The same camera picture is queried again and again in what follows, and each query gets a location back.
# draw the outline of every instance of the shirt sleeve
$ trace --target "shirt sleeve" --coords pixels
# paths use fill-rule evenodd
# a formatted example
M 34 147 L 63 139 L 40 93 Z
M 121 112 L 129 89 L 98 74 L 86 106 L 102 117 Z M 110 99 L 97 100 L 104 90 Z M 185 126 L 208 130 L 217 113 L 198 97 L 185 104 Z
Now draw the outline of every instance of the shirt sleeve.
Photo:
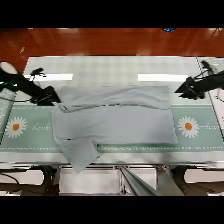
M 89 138 L 66 140 L 59 148 L 76 173 L 81 172 L 100 156 L 96 143 Z

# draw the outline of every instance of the white circular light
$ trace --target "white circular light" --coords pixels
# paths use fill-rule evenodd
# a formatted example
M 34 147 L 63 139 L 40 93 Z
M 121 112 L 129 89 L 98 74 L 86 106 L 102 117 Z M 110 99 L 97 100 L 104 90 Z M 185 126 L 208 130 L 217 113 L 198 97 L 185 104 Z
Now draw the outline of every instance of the white circular light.
M 9 73 L 9 74 L 18 74 L 18 72 L 16 71 L 16 69 L 11 64 L 9 64 L 8 62 L 1 62 L 0 63 L 0 67 L 6 73 Z

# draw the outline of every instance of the gray cloth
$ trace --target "gray cloth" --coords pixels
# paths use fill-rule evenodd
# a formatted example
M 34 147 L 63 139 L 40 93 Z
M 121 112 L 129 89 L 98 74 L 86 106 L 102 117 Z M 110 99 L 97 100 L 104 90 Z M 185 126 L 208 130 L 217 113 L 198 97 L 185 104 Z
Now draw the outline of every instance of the gray cloth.
M 167 87 L 57 93 L 62 103 L 52 112 L 54 138 L 77 173 L 99 156 L 97 144 L 177 143 Z

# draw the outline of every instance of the daisy print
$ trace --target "daisy print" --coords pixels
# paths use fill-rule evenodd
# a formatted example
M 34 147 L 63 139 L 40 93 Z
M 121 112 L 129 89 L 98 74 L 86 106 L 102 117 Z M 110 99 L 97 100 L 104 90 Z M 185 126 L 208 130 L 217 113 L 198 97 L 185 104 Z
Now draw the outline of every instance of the daisy print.
M 17 138 L 26 130 L 26 121 L 22 117 L 14 117 L 6 126 L 6 135 L 8 138 Z
M 178 130 L 182 132 L 182 135 L 189 138 L 194 138 L 198 135 L 198 124 L 197 121 L 194 120 L 194 118 L 190 117 L 182 117 L 178 121 Z

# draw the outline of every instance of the yellow flower center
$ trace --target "yellow flower center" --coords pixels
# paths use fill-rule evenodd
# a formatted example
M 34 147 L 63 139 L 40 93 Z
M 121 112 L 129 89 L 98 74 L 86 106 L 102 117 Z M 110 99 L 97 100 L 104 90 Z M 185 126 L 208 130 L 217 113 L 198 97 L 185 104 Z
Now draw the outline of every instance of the yellow flower center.
M 14 131 L 17 131 L 17 130 L 19 129 L 19 124 L 14 124 L 14 125 L 12 126 L 12 129 L 13 129 Z
M 190 131 L 192 129 L 192 124 L 186 123 L 185 128 Z

